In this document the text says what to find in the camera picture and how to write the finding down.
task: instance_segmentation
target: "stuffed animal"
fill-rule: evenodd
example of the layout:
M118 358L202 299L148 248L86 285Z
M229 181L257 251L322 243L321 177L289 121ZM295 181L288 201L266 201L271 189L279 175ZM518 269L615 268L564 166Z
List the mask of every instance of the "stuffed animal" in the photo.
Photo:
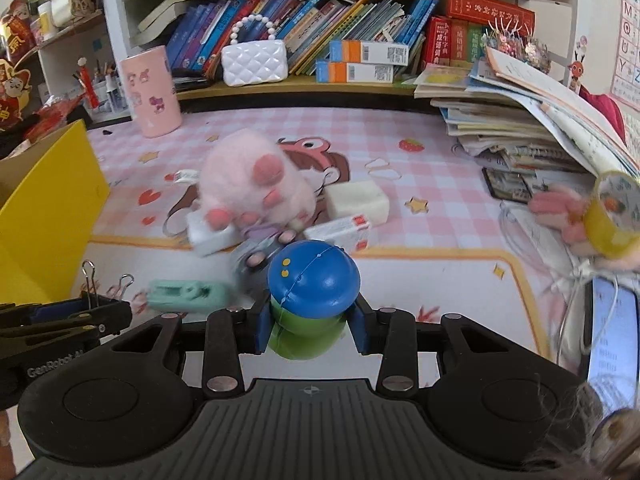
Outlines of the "stuffed animal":
M627 254L617 260L609 260L598 256L587 238L582 223L590 198L585 198L573 189L561 184L551 184L549 191L536 193L529 201L529 209L536 215L540 225L558 229L562 240L569 245L576 256L596 256L595 266L613 272L635 270L640 271L640 245L633 247Z
M287 155L261 134L240 130L216 142L200 172L200 199L212 229L263 224L302 228L316 196Z

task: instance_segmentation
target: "yellow tape roll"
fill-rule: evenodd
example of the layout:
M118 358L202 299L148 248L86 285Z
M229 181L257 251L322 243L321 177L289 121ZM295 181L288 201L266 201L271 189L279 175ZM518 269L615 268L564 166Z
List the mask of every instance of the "yellow tape roll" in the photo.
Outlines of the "yellow tape roll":
M640 243L640 186L619 171L602 174L583 217L587 238L604 257L617 260Z

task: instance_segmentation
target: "white quilted handbag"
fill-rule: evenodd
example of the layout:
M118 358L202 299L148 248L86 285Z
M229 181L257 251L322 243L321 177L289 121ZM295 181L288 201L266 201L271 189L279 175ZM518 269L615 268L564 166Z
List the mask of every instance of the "white quilted handbag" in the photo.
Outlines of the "white quilted handbag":
M269 31L269 39L238 43L238 32L245 23L260 20ZM237 22L231 33L231 44L222 49L223 80L229 86L275 83L289 75L287 51L275 39L273 23L261 14L247 16Z

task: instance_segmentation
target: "alphabet poster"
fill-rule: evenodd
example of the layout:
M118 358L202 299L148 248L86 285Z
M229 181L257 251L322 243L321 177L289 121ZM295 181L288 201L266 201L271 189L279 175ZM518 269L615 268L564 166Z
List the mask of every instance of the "alphabet poster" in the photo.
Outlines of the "alphabet poster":
M640 111L640 0L620 0L620 38L611 95Z

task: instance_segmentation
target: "green box cutter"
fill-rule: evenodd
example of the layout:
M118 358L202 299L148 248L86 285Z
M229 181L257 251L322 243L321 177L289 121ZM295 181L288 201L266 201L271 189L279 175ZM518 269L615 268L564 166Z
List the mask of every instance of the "green box cutter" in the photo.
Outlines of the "green box cutter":
M225 283L197 280L153 280L146 304L160 312L209 314L230 304L230 290Z

